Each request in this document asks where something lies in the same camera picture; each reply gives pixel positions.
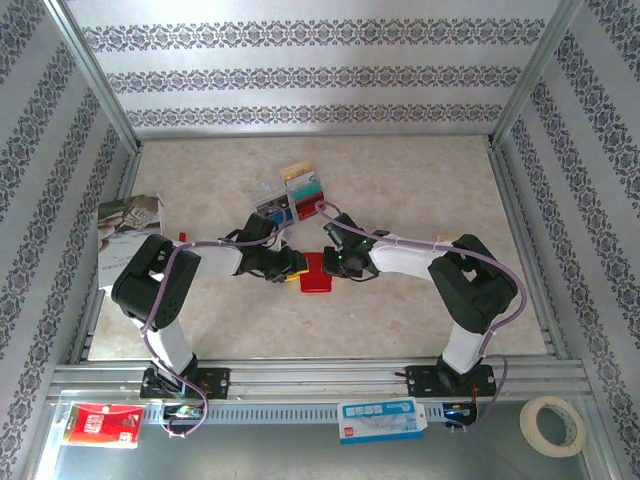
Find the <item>red packet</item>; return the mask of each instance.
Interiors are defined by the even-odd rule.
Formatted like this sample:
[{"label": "red packet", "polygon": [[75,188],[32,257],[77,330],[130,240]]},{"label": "red packet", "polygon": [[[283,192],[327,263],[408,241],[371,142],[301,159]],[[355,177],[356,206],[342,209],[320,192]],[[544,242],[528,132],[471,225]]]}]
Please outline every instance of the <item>red packet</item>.
[{"label": "red packet", "polygon": [[64,431],[70,445],[136,448],[144,407],[77,403]]}]

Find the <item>metal rail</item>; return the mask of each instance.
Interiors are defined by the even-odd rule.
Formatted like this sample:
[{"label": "metal rail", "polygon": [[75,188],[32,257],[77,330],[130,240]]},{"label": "metal rail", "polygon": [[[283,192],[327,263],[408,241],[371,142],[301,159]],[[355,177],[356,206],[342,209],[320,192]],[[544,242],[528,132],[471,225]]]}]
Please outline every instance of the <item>metal rail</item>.
[{"label": "metal rail", "polygon": [[[335,404],[407,396],[405,380],[395,373],[408,365],[433,365],[435,361],[435,358],[219,360],[200,365],[231,369],[229,397],[215,403]],[[501,362],[487,363],[500,378]],[[142,373],[148,364],[131,361],[58,366],[47,400],[57,402],[61,396],[75,392],[78,399],[98,396],[104,401],[140,403]],[[549,356],[510,357],[509,374],[499,401],[527,400],[545,394],[591,395],[582,361]]]}]

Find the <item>marble floor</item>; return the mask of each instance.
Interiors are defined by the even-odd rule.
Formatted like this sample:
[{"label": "marble floor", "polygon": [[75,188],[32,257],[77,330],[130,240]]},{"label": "marble floor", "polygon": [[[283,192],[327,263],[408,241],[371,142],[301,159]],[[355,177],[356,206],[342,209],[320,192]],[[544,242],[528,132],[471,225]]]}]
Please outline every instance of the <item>marble floor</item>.
[{"label": "marble floor", "polygon": [[[472,233],[522,274],[482,137],[148,142],[134,194],[160,193],[170,238],[218,238],[244,225],[258,182],[303,159],[314,161],[327,200],[360,227],[423,240]],[[331,245],[324,223],[316,216],[293,226],[292,247]],[[433,284],[393,273],[364,284],[333,279],[333,291],[320,295],[248,275],[197,280],[179,318],[199,358],[435,356],[453,322]],[[546,353],[531,304],[488,351]],[[148,353],[105,298],[89,359],[132,358]]]}]

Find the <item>wall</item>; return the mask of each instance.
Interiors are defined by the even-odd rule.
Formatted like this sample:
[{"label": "wall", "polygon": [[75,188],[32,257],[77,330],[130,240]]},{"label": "wall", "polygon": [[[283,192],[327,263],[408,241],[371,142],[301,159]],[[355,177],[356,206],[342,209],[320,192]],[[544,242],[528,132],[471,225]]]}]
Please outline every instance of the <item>wall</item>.
[{"label": "wall", "polygon": [[639,5],[582,4],[502,145],[625,478],[640,478]]},{"label": "wall", "polygon": [[148,139],[490,133],[557,3],[69,6],[137,133]]},{"label": "wall", "polygon": [[36,0],[0,0],[0,479],[17,478],[128,154]]}]

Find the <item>masking tape roll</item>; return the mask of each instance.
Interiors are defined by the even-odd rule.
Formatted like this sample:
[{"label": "masking tape roll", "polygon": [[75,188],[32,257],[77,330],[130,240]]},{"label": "masking tape roll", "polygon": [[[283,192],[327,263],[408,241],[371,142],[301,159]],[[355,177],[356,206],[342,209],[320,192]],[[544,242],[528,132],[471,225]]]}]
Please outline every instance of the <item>masking tape roll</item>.
[{"label": "masking tape roll", "polygon": [[[565,439],[560,445],[544,438],[538,428],[538,413],[543,408],[552,410],[564,422]],[[587,429],[577,410],[563,399],[551,396],[538,397],[527,402],[520,412],[520,429],[527,442],[547,457],[577,455],[584,448],[587,439]]]}]

